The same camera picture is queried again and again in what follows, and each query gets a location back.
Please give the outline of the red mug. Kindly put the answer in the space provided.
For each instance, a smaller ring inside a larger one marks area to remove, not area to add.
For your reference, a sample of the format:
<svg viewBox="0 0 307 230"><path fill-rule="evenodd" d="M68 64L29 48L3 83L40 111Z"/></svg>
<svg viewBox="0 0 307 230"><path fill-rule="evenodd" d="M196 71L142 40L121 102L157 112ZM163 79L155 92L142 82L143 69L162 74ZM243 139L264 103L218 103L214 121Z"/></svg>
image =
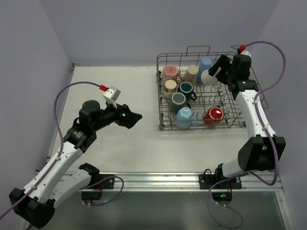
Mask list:
<svg viewBox="0 0 307 230"><path fill-rule="evenodd" d="M203 120L207 126L214 127L224 119L224 111L218 106L211 107L205 114Z"/></svg>

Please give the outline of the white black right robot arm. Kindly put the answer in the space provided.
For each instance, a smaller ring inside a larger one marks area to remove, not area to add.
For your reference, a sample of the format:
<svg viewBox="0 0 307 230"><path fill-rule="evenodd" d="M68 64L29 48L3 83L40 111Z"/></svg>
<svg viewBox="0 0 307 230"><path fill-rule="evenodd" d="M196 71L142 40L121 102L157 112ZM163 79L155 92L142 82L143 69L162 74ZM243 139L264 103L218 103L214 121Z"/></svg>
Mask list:
<svg viewBox="0 0 307 230"><path fill-rule="evenodd" d="M248 131L248 140L239 150L237 158L218 165L214 172L216 181L235 179L256 171L274 171L275 184L279 174L279 159L285 149L283 137L276 135L266 118L260 101L260 90L250 77L251 56L235 54L233 58L220 55L208 74L228 86L239 105Z"/></svg>

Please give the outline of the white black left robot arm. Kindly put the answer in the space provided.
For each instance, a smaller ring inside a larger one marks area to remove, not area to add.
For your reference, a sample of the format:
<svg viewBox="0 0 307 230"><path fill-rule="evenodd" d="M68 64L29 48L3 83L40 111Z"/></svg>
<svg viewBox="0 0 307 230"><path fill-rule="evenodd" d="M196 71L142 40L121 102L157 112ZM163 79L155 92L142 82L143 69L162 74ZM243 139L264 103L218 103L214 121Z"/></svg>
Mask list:
<svg viewBox="0 0 307 230"><path fill-rule="evenodd" d="M99 174L97 168L86 163L70 178L60 181L96 140L97 131L112 123L130 129L141 119L142 115L132 112L126 104L108 103L102 109L97 101L84 102L57 153L23 189L14 188L10 192L14 212L32 226L38 229L44 227L61 201L79 189L90 188L90 182Z"/></svg>

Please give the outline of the grey mug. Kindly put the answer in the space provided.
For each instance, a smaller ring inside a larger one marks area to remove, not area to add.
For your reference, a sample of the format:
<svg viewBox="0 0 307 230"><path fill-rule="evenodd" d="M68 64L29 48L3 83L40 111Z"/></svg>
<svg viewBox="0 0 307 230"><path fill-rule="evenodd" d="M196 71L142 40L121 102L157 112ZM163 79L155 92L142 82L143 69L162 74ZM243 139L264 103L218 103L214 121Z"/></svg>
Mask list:
<svg viewBox="0 0 307 230"><path fill-rule="evenodd" d="M187 102L186 96L181 92L174 93L169 103L170 112L176 114L183 107L191 108L190 104Z"/></svg>

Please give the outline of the white mug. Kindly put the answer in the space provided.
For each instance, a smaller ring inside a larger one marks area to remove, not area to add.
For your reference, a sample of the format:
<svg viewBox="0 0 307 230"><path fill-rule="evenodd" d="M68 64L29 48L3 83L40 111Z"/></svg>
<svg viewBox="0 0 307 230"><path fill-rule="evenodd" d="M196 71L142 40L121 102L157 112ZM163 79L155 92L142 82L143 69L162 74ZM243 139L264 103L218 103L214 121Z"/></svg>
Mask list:
<svg viewBox="0 0 307 230"><path fill-rule="evenodd" d="M222 83L216 78L221 68L214 73L213 76L209 75L209 70L205 70L201 74L201 83L208 86L213 86L215 90L220 90Z"/></svg>

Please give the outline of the light blue mug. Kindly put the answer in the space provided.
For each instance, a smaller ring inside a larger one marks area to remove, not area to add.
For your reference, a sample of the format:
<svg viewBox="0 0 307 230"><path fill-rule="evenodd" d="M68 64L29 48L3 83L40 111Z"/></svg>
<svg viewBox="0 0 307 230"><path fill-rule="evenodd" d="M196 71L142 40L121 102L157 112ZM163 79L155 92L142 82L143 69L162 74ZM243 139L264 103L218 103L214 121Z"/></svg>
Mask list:
<svg viewBox="0 0 307 230"><path fill-rule="evenodd" d="M197 118L188 107L181 108L176 116L176 126L179 128L190 128L198 124Z"/></svg>

